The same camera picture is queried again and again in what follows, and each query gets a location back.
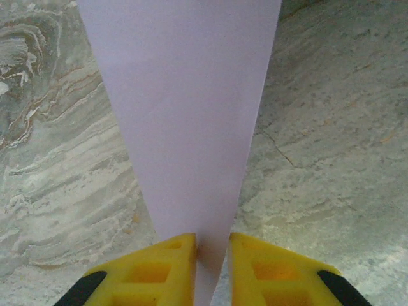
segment paper sheet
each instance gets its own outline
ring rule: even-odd
[[[228,245],[280,4],[78,2],[158,235],[198,236],[196,305]]]

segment gray marble surface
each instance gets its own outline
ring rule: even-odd
[[[408,301],[408,3],[280,22],[233,229]],[[0,3],[0,305],[157,241],[76,2]],[[229,305],[224,267],[213,305]]]

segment yellow plastic block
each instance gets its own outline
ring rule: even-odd
[[[229,244],[233,306],[341,306],[317,274],[334,267],[239,233]]]
[[[89,270],[107,276],[85,306],[193,306],[196,235],[184,234]]]

